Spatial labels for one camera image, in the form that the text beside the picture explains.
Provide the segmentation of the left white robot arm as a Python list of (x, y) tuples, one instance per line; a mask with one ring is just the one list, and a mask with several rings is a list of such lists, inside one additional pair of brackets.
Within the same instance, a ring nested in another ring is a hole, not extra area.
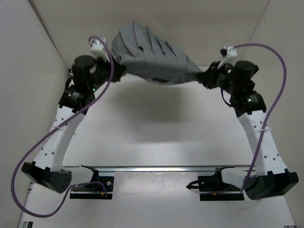
[(107, 82), (119, 82), (126, 66), (105, 61), (102, 57), (79, 56), (74, 60), (64, 92), (59, 100), (57, 115), (50, 136), (32, 162), (22, 165), (22, 172), (33, 182), (57, 193), (73, 184), (83, 183), (88, 189), (99, 185), (94, 168), (81, 166), (78, 171), (62, 168), (63, 158), (88, 108), (95, 102), (95, 92)]

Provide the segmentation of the grey pleated skirt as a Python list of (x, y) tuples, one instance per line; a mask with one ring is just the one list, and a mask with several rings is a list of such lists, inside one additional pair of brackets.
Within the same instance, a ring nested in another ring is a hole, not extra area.
[(184, 84), (196, 81), (202, 72), (179, 47), (135, 20), (119, 29), (112, 41), (112, 52), (127, 74), (151, 83)]

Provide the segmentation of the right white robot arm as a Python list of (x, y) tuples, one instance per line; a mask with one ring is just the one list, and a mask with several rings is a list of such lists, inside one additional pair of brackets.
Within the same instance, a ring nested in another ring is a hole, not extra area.
[(221, 65), (213, 62), (197, 79), (207, 89), (220, 88), (230, 94), (227, 104), (235, 111), (242, 125), (252, 154), (254, 166), (243, 171), (235, 166), (217, 167), (213, 175), (198, 176), (187, 189), (198, 189), (202, 200), (250, 200), (285, 195), (298, 182), (283, 162), (266, 116), (270, 113), (262, 96), (254, 90), (253, 75), (258, 66), (248, 61)]

